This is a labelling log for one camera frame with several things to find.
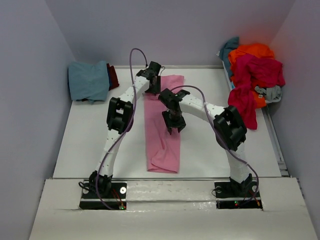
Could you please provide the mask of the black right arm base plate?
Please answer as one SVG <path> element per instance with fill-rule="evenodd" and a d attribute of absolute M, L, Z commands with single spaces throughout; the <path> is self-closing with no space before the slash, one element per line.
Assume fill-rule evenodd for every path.
<path fill-rule="evenodd" d="M 214 183 L 211 194 L 216 198 L 218 210 L 237 210 L 237 209 L 263 209 L 260 192 L 254 196 L 257 182 L 253 181 L 249 187 L 241 192 L 231 189 L 228 181 L 218 181 Z"/>

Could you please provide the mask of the pink t shirt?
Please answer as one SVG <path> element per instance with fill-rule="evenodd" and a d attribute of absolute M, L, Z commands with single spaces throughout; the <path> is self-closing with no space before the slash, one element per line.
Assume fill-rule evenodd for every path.
<path fill-rule="evenodd" d="M 162 116 L 167 108 L 158 97 L 151 93 L 143 97 L 147 170 L 177 174 L 180 170 L 181 136 L 177 130 L 168 132 Z"/>

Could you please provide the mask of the folded dark red t shirt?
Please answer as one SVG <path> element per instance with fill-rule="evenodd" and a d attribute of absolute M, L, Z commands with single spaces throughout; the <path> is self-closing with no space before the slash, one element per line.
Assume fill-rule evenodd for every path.
<path fill-rule="evenodd" d="M 107 67 L 107 73 L 108 73 L 108 79 L 109 79 L 109 90 L 118 88 L 120 84 L 119 84 L 115 67 L 113 65 L 110 66 L 109 63 L 106 64 L 106 67 Z"/>

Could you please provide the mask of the grey t shirt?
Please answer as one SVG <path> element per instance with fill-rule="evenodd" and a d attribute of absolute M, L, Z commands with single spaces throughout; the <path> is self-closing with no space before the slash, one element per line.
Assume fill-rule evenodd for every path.
<path fill-rule="evenodd" d="M 279 85 L 268 88 L 256 86 L 254 90 L 264 97 L 267 104 L 278 103 L 282 99 L 282 89 Z"/>

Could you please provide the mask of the clear plastic bin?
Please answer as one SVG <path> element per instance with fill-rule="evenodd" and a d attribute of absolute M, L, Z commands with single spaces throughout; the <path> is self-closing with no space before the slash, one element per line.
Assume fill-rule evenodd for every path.
<path fill-rule="evenodd" d="M 234 83 L 233 81 L 231 80 L 231 77 L 232 77 L 232 71 L 230 70 L 230 61 L 229 61 L 229 58 L 228 58 L 228 54 L 227 52 L 224 52 L 223 49 L 219 50 L 216 54 L 219 59 L 222 61 L 222 66 L 223 66 L 223 69 L 224 69 L 224 72 L 225 72 L 225 75 L 226 75 L 226 78 L 227 78 L 227 83 L 228 83 L 228 86 L 230 88 L 230 90 L 233 90 L 235 88 L 234 86 Z"/>

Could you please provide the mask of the folded light blue t shirt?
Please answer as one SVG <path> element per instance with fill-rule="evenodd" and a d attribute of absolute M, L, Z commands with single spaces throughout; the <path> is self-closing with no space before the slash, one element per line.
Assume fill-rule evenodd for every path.
<path fill-rule="evenodd" d="M 72 101 L 104 102 L 110 87 L 107 63 L 72 62 L 68 66 L 68 86 Z"/>

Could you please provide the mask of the magenta t shirt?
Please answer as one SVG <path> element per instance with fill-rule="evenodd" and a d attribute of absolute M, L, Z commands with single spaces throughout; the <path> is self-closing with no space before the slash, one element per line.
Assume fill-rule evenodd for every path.
<path fill-rule="evenodd" d="M 236 60 L 234 80 L 235 88 L 229 94 L 228 104 L 236 107 L 248 129 L 256 130 L 258 103 L 253 94 L 255 87 L 283 87 L 286 84 L 283 64 L 272 58 L 245 54 Z"/>

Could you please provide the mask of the teal t shirt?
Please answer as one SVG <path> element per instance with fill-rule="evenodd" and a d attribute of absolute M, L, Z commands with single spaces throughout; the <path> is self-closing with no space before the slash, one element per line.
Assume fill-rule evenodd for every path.
<path fill-rule="evenodd" d="M 239 47 L 240 38 L 238 36 L 230 38 L 221 48 L 220 50 L 224 50 L 227 53 L 229 58 L 229 53 Z"/>

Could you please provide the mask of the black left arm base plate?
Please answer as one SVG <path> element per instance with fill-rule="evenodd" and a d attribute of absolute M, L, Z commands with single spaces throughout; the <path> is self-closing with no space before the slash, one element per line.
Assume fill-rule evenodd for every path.
<path fill-rule="evenodd" d="M 96 188 L 88 181 L 78 183 L 81 188 L 79 208 L 82 210 L 116 210 L 125 211 L 127 209 L 127 182 L 112 182 L 106 191 L 99 190 L 97 196 Z"/>

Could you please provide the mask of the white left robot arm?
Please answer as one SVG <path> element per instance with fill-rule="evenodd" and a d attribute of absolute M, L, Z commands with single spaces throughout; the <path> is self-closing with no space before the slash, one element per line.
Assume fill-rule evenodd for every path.
<path fill-rule="evenodd" d="M 115 160 L 124 136 L 133 126 L 137 100 L 143 93 L 160 92 L 161 67 L 159 63 L 151 61 L 146 69 L 140 70 L 133 77 L 131 86 L 121 96 L 112 97 L 109 101 L 105 146 L 88 184 L 98 198 L 102 199 L 110 194 Z"/>

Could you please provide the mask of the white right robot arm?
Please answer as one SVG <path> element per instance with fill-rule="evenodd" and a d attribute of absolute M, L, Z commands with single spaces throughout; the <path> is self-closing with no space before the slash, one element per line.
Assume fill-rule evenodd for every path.
<path fill-rule="evenodd" d="M 211 125 L 217 143 L 227 154 L 230 168 L 229 182 L 221 192 L 234 197 L 244 196 L 251 188 L 253 177 L 245 154 L 247 128 L 237 108 L 207 103 L 184 89 L 174 93 L 166 88 L 159 94 L 158 100 L 166 107 L 162 117 L 169 134 L 174 129 L 179 133 L 186 127 L 183 113 L 198 117 Z"/>

